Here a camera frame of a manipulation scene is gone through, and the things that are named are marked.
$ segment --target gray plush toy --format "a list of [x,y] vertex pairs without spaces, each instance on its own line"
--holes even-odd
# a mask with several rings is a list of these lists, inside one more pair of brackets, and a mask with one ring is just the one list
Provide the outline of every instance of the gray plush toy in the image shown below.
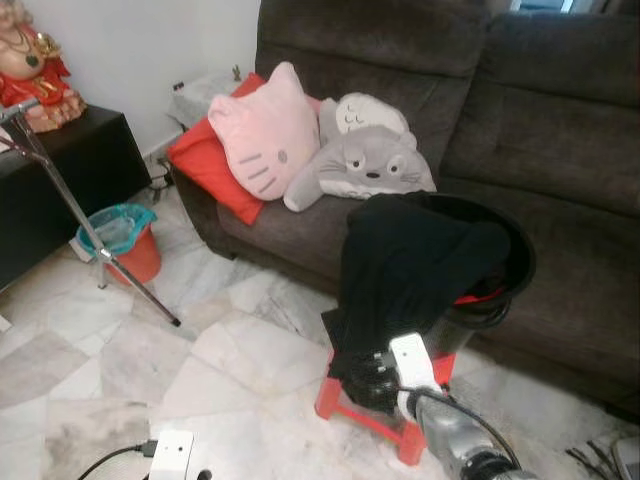
[[402,134],[409,131],[409,124],[397,108],[366,93],[349,93],[338,103],[327,98],[318,112],[320,146],[352,130],[382,125]]
[[284,203],[301,212],[323,194],[366,199],[418,190],[434,192],[436,187],[415,137],[376,125],[349,131],[322,147],[289,184]]

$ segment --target pillow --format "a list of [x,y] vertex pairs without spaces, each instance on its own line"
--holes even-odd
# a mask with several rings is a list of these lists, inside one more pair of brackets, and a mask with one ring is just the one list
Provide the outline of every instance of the pillow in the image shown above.
[[400,110],[365,93],[349,93],[338,103],[328,98],[321,103],[318,116],[322,146],[351,130],[373,125],[382,125],[400,135],[409,131]]
[[284,195],[289,210],[301,212],[323,194],[366,199],[378,193],[435,192],[425,159],[411,132],[381,125],[353,129],[316,153]]
[[209,121],[233,176],[262,200],[282,197],[320,146],[316,113],[288,62],[246,97],[214,97]]
[[[231,95],[247,95],[264,83],[258,75],[250,73]],[[168,153],[178,170],[227,206],[244,223],[253,225],[264,203],[242,188],[232,175],[224,148],[207,117],[182,135]]]

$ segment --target stuffed toy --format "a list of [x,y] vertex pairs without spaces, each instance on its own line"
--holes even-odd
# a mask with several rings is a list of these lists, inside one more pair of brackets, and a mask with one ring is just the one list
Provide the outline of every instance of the stuffed toy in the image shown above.
[[321,146],[347,132],[373,125],[385,126],[398,134],[409,132],[409,124],[398,109],[364,93],[349,93],[338,103],[332,98],[324,100],[318,122]]
[[231,173],[261,200],[282,197],[320,147],[316,112],[288,62],[253,93],[214,97],[208,116]]
[[436,191],[425,159],[409,131],[381,125],[352,129],[312,158],[284,194],[289,210],[301,212],[323,194],[366,199],[378,193]]

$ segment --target red cushion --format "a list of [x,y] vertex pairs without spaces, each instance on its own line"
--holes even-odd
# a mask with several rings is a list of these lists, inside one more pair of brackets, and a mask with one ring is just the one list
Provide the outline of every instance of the red cushion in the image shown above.
[[[231,96],[245,96],[264,83],[258,75],[250,73]],[[182,135],[168,153],[178,170],[226,205],[244,223],[253,225],[264,202],[253,197],[233,177],[224,148],[207,117]]]

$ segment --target gray sofa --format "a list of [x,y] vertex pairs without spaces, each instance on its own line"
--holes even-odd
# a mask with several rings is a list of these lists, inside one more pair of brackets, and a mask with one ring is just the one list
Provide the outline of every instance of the gray sofa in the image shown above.
[[[282,60],[312,96],[362,91],[397,106],[441,192],[524,226],[538,271],[508,320],[486,334],[489,350],[533,354],[546,365],[536,374],[637,415],[637,18],[490,22],[469,0],[263,0],[256,71],[268,76]],[[271,202],[247,227],[174,177],[212,250],[336,290],[345,217],[357,201],[324,197],[302,214]]]

